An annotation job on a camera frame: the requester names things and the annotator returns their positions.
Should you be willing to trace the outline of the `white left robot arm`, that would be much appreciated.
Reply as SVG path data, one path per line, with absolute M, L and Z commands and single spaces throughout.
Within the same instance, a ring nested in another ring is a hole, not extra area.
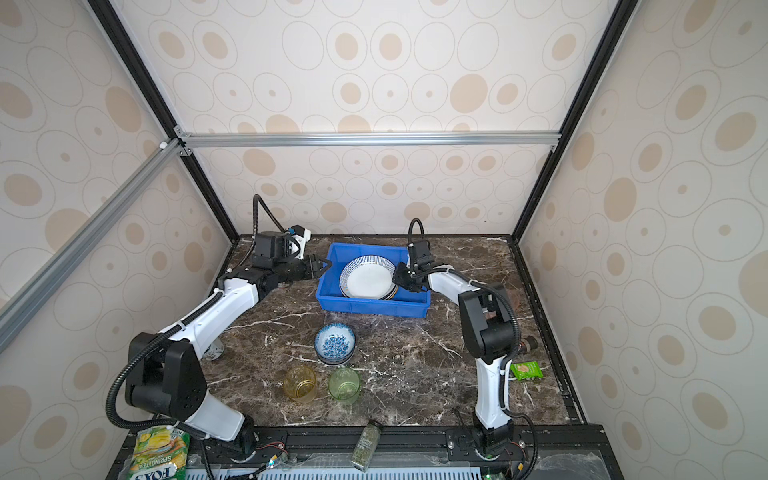
M 255 441 L 252 420 L 210 393 L 200 360 L 235 320 L 279 285 L 318 279 L 330 268 L 330 261 L 306 254 L 310 238 L 299 225 L 255 233 L 247 255 L 219 277 L 210 297 L 160 332 L 137 335 L 108 393 L 110 422 L 125 429 L 177 426 L 249 452 Z

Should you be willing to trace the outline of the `black striped white plate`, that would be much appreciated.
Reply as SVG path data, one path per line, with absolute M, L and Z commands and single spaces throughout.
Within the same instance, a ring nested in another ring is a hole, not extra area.
M 392 280 L 394 272 L 395 265 L 385 257 L 360 256 L 341 271 L 340 290 L 345 297 L 353 299 L 390 299 L 398 289 Z

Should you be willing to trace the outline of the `blue floral ceramic bowl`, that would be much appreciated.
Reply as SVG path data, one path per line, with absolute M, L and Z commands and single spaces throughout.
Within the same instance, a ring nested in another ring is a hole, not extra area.
M 354 354 L 356 336 L 346 324 L 332 323 L 321 328 L 315 336 L 314 349 L 326 365 L 342 365 Z

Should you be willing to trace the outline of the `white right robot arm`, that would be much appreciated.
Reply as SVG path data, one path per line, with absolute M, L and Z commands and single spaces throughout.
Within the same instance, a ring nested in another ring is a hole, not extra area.
M 408 260 L 396 267 L 394 283 L 410 292 L 430 290 L 458 306 L 462 338 L 477 366 L 475 417 L 486 431 L 507 426 L 512 419 L 508 372 L 522 336 L 506 290 L 437 264 L 426 239 L 410 240 L 407 251 Z

